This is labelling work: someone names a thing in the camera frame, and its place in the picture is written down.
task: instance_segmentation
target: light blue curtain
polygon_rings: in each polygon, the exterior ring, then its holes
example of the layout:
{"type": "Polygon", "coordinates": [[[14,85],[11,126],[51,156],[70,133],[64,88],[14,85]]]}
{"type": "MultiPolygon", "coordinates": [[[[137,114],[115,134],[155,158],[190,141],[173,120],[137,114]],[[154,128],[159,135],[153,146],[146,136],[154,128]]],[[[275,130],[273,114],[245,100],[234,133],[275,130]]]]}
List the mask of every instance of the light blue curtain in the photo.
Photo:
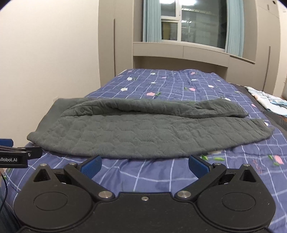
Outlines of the light blue curtain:
{"type": "Polygon", "coordinates": [[[143,42],[160,42],[161,38],[160,1],[143,0],[143,42]]]}
{"type": "Polygon", "coordinates": [[[244,46],[244,7],[243,0],[226,0],[227,34],[225,52],[239,57],[244,46]]]}

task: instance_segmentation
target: circular disc cover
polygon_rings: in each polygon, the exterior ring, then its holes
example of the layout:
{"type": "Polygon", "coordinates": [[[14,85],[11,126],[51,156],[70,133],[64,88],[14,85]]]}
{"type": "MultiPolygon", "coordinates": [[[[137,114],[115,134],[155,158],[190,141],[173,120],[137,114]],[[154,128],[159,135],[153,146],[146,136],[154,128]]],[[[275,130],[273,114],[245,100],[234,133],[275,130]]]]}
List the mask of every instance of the circular disc cover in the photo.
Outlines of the circular disc cover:
{"type": "Polygon", "coordinates": [[[200,212],[214,224],[233,230],[260,229],[275,213],[273,200],[248,182],[211,187],[198,197],[200,212]]]}
{"type": "Polygon", "coordinates": [[[85,190],[58,184],[49,190],[39,187],[35,192],[19,193],[14,212],[24,225],[52,230],[76,224],[91,210],[92,199],[85,190]]]}

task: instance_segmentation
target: white wall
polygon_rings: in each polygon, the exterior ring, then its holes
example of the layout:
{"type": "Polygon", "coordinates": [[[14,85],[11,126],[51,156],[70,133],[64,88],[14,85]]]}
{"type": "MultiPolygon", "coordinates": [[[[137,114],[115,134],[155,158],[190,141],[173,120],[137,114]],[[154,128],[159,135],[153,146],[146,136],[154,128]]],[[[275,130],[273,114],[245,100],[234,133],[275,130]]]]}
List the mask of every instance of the white wall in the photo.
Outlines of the white wall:
{"type": "Polygon", "coordinates": [[[287,8],[279,1],[278,11],[280,20],[281,44],[278,74],[273,95],[281,97],[287,77],[287,8]]]}
{"type": "Polygon", "coordinates": [[[98,0],[12,0],[0,11],[0,138],[24,146],[53,99],[99,87],[98,0]]]}

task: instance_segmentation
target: metal screw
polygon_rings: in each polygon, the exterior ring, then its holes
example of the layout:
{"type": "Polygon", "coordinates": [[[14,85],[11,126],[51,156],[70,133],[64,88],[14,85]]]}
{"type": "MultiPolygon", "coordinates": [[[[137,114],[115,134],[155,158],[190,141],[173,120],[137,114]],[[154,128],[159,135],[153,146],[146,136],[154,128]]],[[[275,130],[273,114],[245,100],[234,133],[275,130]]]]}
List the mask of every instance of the metal screw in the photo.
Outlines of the metal screw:
{"type": "Polygon", "coordinates": [[[142,199],[143,201],[148,201],[148,200],[149,200],[149,198],[148,198],[148,197],[146,197],[146,196],[141,197],[141,199],[142,199]]]}
{"type": "Polygon", "coordinates": [[[105,198],[105,199],[112,197],[112,195],[113,195],[113,193],[110,192],[110,191],[101,191],[101,192],[99,192],[99,197],[105,198]]]}
{"type": "Polygon", "coordinates": [[[179,191],[177,195],[181,198],[188,198],[191,196],[191,193],[189,191],[182,190],[182,191],[179,191]]]}

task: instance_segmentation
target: black cable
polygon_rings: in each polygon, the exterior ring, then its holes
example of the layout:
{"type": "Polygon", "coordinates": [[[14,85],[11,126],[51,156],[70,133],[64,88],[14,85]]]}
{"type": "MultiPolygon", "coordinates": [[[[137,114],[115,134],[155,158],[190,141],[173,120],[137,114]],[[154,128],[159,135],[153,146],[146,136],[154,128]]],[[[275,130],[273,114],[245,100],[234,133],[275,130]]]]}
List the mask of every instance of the black cable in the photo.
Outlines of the black cable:
{"type": "Polygon", "coordinates": [[[2,210],[2,208],[3,208],[3,206],[4,206],[4,203],[5,203],[6,198],[7,198],[7,193],[8,193],[8,187],[7,187],[7,183],[6,183],[5,177],[3,176],[2,173],[1,173],[1,176],[2,176],[2,179],[4,180],[4,183],[5,183],[6,194],[5,194],[5,197],[4,197],[4,200],[3,200],[2,204],[1,204],[1,206],[0,206],[0,213],[1,213],[1,210],[2,210]]]}

